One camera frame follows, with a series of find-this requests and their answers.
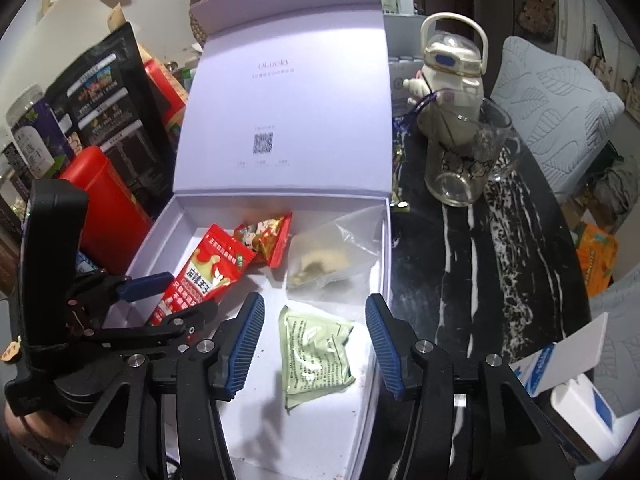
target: red packaging with chinese text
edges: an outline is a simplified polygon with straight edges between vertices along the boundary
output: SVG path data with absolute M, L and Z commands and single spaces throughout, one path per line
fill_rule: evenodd
M 156 58 L 145 62 L 145 71 L 152 85 L 155 86 L 152 90 L 158 89 L 158 92 L 154 92 L 154 99 L 169 140 L 174 149 L 177 149 L 188 94 Z
M 282 262 L 287 247 L 292 213 L 253 225 L 240 224 L 234 230 L 234 238 L 255 251 L 254 262 L 265 262 L 276 269 Z
M 168 315 L 219 298 L 244 273 L 255 253 L 213 224 L 162 295 L 149 319 L 159 325 Z

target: qr code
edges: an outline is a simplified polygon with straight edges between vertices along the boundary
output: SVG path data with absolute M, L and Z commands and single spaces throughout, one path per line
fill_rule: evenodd
M 271 153 L 273 132 L 254 135 L 254 153 Z

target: plastic bag with food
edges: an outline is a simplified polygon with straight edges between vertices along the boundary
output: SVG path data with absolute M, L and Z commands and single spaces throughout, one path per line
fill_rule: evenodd
M 383 206 L 361 209 L 295 235 L 287 290 L 322 288 L 370 269 L 380 254 L 383 212 Z

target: glass cup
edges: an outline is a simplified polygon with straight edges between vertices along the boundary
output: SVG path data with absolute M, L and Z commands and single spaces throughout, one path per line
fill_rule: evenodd
M 468 92 L 435 92 L 418 124 L 429 138 L 425 184 L 446 205 L 471 205 L 487 181 L 511 174 L 522 152 L 509 114 Z

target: leaf pattern cushion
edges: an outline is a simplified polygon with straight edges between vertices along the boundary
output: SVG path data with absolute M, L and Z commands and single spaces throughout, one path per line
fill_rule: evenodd
M 588 67 L 511 36 L 491 98 L 507 110 L 559 200 L 574 190 L 625 107 Z

